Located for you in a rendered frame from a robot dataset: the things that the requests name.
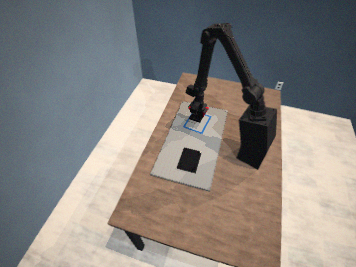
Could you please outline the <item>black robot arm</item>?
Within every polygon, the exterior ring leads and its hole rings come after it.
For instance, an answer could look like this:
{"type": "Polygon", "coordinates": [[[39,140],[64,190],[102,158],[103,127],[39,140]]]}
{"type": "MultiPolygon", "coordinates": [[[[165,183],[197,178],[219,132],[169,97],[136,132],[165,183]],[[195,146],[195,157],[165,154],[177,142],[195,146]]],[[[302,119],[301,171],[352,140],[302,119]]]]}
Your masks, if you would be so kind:
{"type": "Polygon", "coordinates": [[[242,87],[244,87],[242,89],[242,98],[245,103],[251,105],[250,121],[266,121],[266,105],[264,102],[264,96],[262,96],[264,94],[265,89],[263,85],[258,83],[257,79],[255,80],[255,78],[251,74],[246,64],[246,61],[233,37],[231,24],[217,23],[213,25],[209,26],[210,28],[208,27],[207,29],[204,29],[202,31],[200,41],[200,43],[202,44],[202,51],[197,78],[194,83],[194,86],[190,84],[186,89],[186,94],[195,97],[193,100],[193,104],[190,108],[190,112],[195,115],[197,114],[198,109],[203,108],[204,91],[206,90],[208,84],[207,78],[209,66],[213,54],[213,49],[218,38],[222,43],[233,67],[235,68],[239,76],[242,87]]]}

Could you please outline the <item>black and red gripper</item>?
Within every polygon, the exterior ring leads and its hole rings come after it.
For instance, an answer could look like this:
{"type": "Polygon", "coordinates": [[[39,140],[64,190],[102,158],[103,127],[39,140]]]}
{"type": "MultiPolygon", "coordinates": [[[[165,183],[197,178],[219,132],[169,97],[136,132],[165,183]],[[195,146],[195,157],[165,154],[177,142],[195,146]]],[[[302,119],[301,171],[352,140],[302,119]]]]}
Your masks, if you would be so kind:
{"type": "MultiPolygon", "coordinates": [[[[188,107],[189,110],[190,110],[192,104],[193,104],[193,101],[190,103],[190,105],[188,107]]],[[[203,117],[204,117],[204,115],[206,114],[208,109],[209,109],[209,107],[207,107],[207,104],[204,103],[203,104],[203,108],[202,109],[198,109],[198,111],[203,112],[203,117]]]]}

